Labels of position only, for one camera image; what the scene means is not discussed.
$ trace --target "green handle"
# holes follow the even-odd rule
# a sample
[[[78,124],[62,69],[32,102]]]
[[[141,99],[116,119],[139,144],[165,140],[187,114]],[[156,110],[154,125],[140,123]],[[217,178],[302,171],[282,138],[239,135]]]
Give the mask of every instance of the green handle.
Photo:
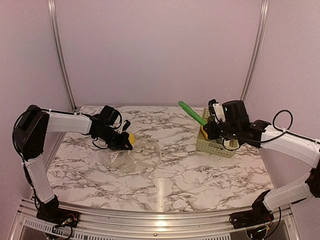
[[[195,111],[192,110],[191,107],[189,107],[187,104],[185,104],[183,101],[179,101],[179,106],[182,107],[182,109],[189,115],[191,116],[194,120],[196,120],[198,123],[200,123],[202,126],[206,125],[207,122],[205,120],[202,119],[202,117],[200,117],[198,115],[198,113],[196,113]]]

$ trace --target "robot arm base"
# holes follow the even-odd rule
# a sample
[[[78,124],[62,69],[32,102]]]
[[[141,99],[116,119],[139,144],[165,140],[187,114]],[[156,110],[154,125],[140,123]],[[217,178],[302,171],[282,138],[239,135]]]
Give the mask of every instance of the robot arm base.
[[[234,229],[241,229],[269,223],[275,219],[272,211],[267,210],[263,201],[270,190],[264,191],[252,204],[252,210],[235,212],[230,215],[230,223]]]
[[[56,228],[62,227],[62,223],[68,219],[72,219],[68,225],[72,228],[76,228],[79,222],[79,216],[80,213],[77,211],[59,208],[59,201],[56,195],[54,196],[54,199],[48,203],[40,201],[38,212],[36,214],[37,219],[58,224]]]

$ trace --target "white marble table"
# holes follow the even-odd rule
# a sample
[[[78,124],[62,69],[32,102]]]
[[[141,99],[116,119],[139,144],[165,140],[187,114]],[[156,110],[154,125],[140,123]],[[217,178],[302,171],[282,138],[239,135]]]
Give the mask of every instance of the white marble table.
[[[102,107],[82,107],[96,114]],[[232,158],[196,151],[199,124],[179,107],[117,107],[137,139],[158,141],[156,167],[123,172],[101,161],[92,139],[67,133],[49,170],[58,199],[97,208],[191,212],[249,206],[273,189],[259,152],[242,146]]]

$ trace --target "yellow object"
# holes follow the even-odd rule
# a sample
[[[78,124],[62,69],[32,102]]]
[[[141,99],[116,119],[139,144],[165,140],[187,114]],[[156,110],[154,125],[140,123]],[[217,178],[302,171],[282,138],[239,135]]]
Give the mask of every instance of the yellow object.
[[[132,144],[134,144],[136,141],[135,135],[133,133],[129,132],[129,142]]]
[[[208,134],[207,134],[207,133],[205,132],[205,130],[204,130],[204,126],[201,125],[200,128],[201,128],[201,132],[202,132],[204,138],[207,139],[207,140],[209,140],[209,139],[208,139]]]

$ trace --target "metal frame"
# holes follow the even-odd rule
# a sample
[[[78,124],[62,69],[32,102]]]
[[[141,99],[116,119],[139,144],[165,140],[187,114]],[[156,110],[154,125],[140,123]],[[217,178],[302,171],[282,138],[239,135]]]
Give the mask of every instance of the metal frame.
[[[233,229],[229,223],[231,213],[249,210],[251,207],[231,208],[204,212],[135,212],[109,210],[95,207],[80,206],[60,202],[61,208],[76,210],[81,213],[78,227],[74,229],[75,235],[108,236],[111,239],[180,239],[202,240],[219,235],[243,231]],[[287,224],[291,240],[299,240],[297,226],[289,205],[281,210],[282,218]],[[37,209],[31,199],[23,198],[15,217],[10,240],[18,240],[26,220],[37,221],[47,227],[51,223],[36,218]],[[279,212],[274,212],[275,221],[279,219]]]
[[[77,106],[74,99],[74,95],[72,93],[68,72],[67,72],[67,68],[64,60],[64,55],[62,51],[61,40],[60,40],[59,29],[58,29],[55,0],[48,0],[48,5],[49,5],[49,13],[51,18],[52,32],[53,32],[54,43],[55,43],[55,50],[56,50],[59,65],[60,65],[65,92],[66,92],[71,110],[75,111],[77,109]]]
[[[62,74],[62,79],[63,79],[63,84],[65,87],[66,95],[69,101],[70,108],[72,111],[77,110],[77,105],[72,93],[72,88],[70,85],[69,77],[68,77],[68,72],[63,56],[63,50],[62,50],[62,44],[60,40],[60,35],[59,35],[59,28],[58,28],[58,20],[57,20],[57,13],[56,13],[56,1],[55,0],[48,0],[48,6],[49,6],[49,13],[50,13],[50,18],[51,18],[51,25],[52,25],[52,32],[53,32],[53,37],[54,37],[54,43],[55,43],[55,49],[57,52],[58,56],[58,61],[60,65],[60,70]],[[265,36],[265,31],[266,31],[266,24],[267,24],[267,15],[268,15],[268,9],[269,9],[269,0],[262,0],[261,3],[261,11],[260,11],[260,18],[259,18],[259,23],[258,23],[258,29],[257,29],[257,34],[256,34],[256,39],[255,39],[255,44],[254,44],[254,49],[249,65],[249,69],[246,75],[246,79],[244,82],[244,86],[242,89],[241,97],[240,99],[242,101],[245,101],[247,99],[249,89],[253,80],[257,60],[259,57],[259,53],[261,51],[262,43],[264,40]]]
[[[254,49],[253,49],[249,69],[248,69],[248,72],[246,75],[246,79],[244,82],[242,94],[240,97],[240,99],[242,101],[246,101],[248,93],[249,93],[249,89],[250,89],[250,86],[251,86],[251,83],[252,83],[252,80],[254,77],[254,72],[255,72],[257,60],[258,60],[259,53],[261,51],[262,43],[263,43],[264,36],[265,36],[268,9],[269,9],[269,0],[262,0],[260,19],[259,19],[259,24],[258,24],[258,30],[256,33]]]

